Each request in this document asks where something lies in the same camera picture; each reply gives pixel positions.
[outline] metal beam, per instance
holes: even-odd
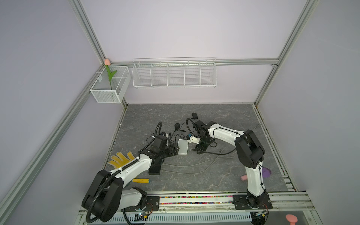
[[[293,28],[291,31],[291,34],[288,38],[288,40],[285,43],[285,46],[283,47],[280,55],[279,55],[279,62],[276,66],[273,67],[271,70],[269,76],[267,77],[264,85],[262,86],[259,95],[257,96],[255,100],[255,105],[258,105],[262,98],[264,97],[267,89],[269,88],[271,82],[273,81],[275,75],[279,71],[279,68],[285,61],[286,57],[288,56],[289,52],[291,51],[292,47],[294,46],[297,38],[299,37],[301,31],[303,30],[307,20],[309,19],[310,15],[313,13],[314,9],[318,5],[319,0],[308,0]]]
[[[205,62],[205,60],[177,60],[177,61],[161,61],[161,63],[184,63],[184,62]],[[217,66],[238,66],[238,65],[276,65],[279,62],[276,58],[264,58],[264,59],[216,59],[215,64]],[[142,63],[157,64],[160,61],[144,61]],[[134,67],[134,62],[112,62],[111,65],[115,66],[128,66]]]
[[[97,70],[92,79],[82,90],[81,94],[71,105],[70,109],[66,112],[64,117],[52,131],[48,139],[41,146],[19,179],[15,182],[14,186],[10,189],[3,201],[0,203],[0,225],[5,224],[6,221],[10,218],[17,205],[20,203],[49,157],[58,146],[60,140],[87,101],[90,95],[90,88],[94,84],[96,78],[99,76],[99,72],[101,72],[102,69],[103,67],[100,67]]]
[[[70,5],[72,6],[75,15],[86,35],[88,38],[92,48],[95,51],[95,54],[98,56],[100,64],[104,63],[105,54],[100,46],[100,43],[95,35],[95,32],[93,28],[91,27],[91,24],[89,22],[89,19],[87,18],[84,8],[82,7],[82,4],[80,3],[80,0],[69,0]]]

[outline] white mesh basket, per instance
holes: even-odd
[[[90,91],[99,103],[121,103],[131,76],[127,66],[109,66],[111,72],[117,70],[109,82],[108,72],[104,67]]]
[[[134,60],[135,88],[215,87],[215,59],[146,62]]]

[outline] yellow glove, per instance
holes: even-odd
[[[108,164],[112,165],[115,169],[118,169],[119,167],[122,167],[135,159],[131,152],[127,153],[129,158],[126,158],[121,152],[116,153],[116,155],[117,156],[111,156],[110,158],[112,160],[108,162]]]

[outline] black mounting plate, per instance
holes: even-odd
[[[153,211],[159,211],[159,205],[160,205],[160,197],[159,196],[146,196],[146,200],[145,202],[146,203],[150,203],[154,206],[153,208]],[[144,210],[141,210],[142,212],[144,211],[151,211],[151,205],[150,204],[146,204],[145,205],[145,209]],[[130,207],[127,207],[125,209],[126,212],[139,212],[138,210],[135,210],[135,207],[133,206],[130,206]]]
[[[236,210],[252,210],[253,209],[248,205],[247,194],[234,194],[233,195],[233,203],[235,205]],[[271,204],[271,202],[266,203],[266,206],[269,210],[273,208],[273,205]],[[264,209],[266,209],[266,207],[265,207],[265,205],[261,205],[261,206],[259,206],[258,209],[264,210]]]

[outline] gray marble surface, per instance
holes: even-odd
[[[272,171],[269,178],[264,178],[266,189],[270,192],[287,191],[285,182],[250,104],[129,105],[111,155],[115,155],[117,152],[126,155],[128,151],[131,151],[136,156],[137,152],[147,144],[146,138],[154,132],[158,122],[163,122],[162,132],[173,132],[175,123],[182,124],[186,118],[191,118],[194,112],[198,114],[199,120],[204,123],[214,121],[221,126],[235,130],[253,129],[265,148],[263,166]],[[186,124],[181,129],[186,130],[186,132],[183,132],[184,135],[188,134]],[[194,143],[189,144],[187,155],[168,157],[164,162],[173,165],[193,165],[217,157],[206,153],[198,155],[196,151],[191,150],[192,148],[195,148]],[[229,143],[218,140],[217,147],[209,147],[207,151],[226,153],[233,149],[234,147]],[[162,165],[161,169],[180,173],[197,173],[206,169],[211,163],[212,161],[208,161],[192,167]],[[112,170],[114,168],[107,165],[106,169]],[[130,182],[126,188],[137,186],[145,191],[208,190],[245,192],[247,181],[240,180],[240,176],[244,174],[246,174],[245,167],[239,162],[237,153],[234,151],[231,154],[220,156],[204,173],[183,175],[161,171],[160,175],[149,175],[145,171],[139,174],[138,178],[149,178],[149,184]]]

